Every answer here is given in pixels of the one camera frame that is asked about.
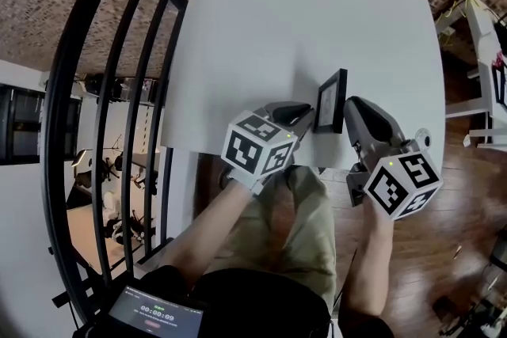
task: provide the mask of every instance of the forearm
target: forearm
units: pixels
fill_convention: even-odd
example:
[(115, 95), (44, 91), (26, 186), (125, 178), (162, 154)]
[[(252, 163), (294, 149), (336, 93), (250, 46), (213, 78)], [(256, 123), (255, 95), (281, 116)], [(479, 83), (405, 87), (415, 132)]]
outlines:
[(378, 317), (387, 300), (394, 223), (364, 203), (364, 225), (356, 256), (345, 280), (340, 313)]
[(251, 199), (250, 190), (232, 180), (189, 228), (167, 246), (162, 264), (177, 268), (187, 284), (193, 286)]

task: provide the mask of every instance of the white table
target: white table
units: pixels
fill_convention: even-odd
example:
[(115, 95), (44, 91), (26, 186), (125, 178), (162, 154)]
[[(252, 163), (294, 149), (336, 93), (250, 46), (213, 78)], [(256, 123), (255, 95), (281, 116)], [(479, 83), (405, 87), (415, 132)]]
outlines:
[[(273, 101), (316, 105), (349, 70), (347, 96), (388, 111), (407, 137), (429, 129), (444, 152), (444, 79), (427, 0), (189, 0), (174, 55), (163, 146), (220, 154), (228, 123)], [(350, 169), (342, 135), (307, 134), (300, 165)]]

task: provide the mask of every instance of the person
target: person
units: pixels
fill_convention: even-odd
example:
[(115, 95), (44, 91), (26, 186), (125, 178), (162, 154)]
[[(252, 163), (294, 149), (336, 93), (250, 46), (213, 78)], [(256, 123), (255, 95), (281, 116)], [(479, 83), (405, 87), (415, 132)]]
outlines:
[[(292, 192), (296, 214), (276, 266), (270, 267), (270, 220), (280, 187)], [(364, 200), (363, 231), (339, 305), (344, 338), (393, 336), (379, 319), (387, 300), (393, 222)], [(152, 292), (206, 303), (212, 313), (206, 336), (319, 338), (331, 334), (335, 267), (334, 214), (326, 186), (312, 169), (292, 166), (256, 197), (230, 180), (167, 245), (160, 268), (142, 282)]]

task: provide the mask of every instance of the timer display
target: timer display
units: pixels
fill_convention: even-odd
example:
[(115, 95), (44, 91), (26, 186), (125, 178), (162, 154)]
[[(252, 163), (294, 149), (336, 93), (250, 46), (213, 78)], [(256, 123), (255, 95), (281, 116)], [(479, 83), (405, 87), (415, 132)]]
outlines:
[(154, 306), (154, 310), (150, 309), (150, 307), (147, 307), (147, 306), (141, 306), (141, 310), (145, 311), (146, 313), (153, 314), (154, 316), (157, 316), (157, 317), (165, 318), (166, 320), (169, 320), (169, 321), (174, 321), (174, 316), (171, 316), (169, 314), (164, 314), (162, 311), (158, 311), (156, 309), (162, 309), (162, 311), (164, 310), (162, 307), (158, 307), (158, 306)]
[(203, 312), (127, 286), (109, 315), (160, 338), (197, 338)]

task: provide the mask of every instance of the window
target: window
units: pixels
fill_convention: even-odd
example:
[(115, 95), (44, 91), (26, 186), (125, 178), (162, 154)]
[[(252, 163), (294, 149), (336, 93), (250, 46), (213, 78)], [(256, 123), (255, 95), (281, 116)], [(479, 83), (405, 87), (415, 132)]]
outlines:
[[(39, 162), (44, 93), (0, 84), (0, 165)], [(65, 159), (76, 155), (81, 101), (70, 100), (65, 130)]]

